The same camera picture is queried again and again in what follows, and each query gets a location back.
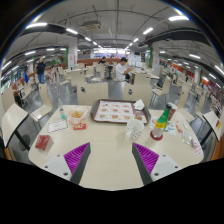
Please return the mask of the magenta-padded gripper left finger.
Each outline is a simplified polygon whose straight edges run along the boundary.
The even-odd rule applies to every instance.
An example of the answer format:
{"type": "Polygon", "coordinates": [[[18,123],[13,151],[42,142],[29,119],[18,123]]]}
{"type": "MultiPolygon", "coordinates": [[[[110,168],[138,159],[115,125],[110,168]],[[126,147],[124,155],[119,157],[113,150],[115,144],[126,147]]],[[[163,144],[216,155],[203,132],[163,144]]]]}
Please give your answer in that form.
{"type": "Polygon", "coordinates": [[[90,153],[90,143],[87,142],[64,155],[54,156],[42,166],[42,169],[72,183],[79,184],[90,153]]]}

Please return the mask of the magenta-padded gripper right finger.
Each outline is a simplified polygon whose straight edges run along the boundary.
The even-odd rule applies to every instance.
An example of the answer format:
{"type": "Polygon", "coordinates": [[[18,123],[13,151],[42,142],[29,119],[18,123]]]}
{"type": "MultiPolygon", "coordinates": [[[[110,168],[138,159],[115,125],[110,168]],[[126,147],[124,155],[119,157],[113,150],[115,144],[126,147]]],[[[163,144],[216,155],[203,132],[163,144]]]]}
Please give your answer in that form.
{"type": "Polygon", "coordinates": [[[182,169],[182,167],[168,155],[159,155],[137,143],[132,144],[132,154],[144,185],[182,169]]]}

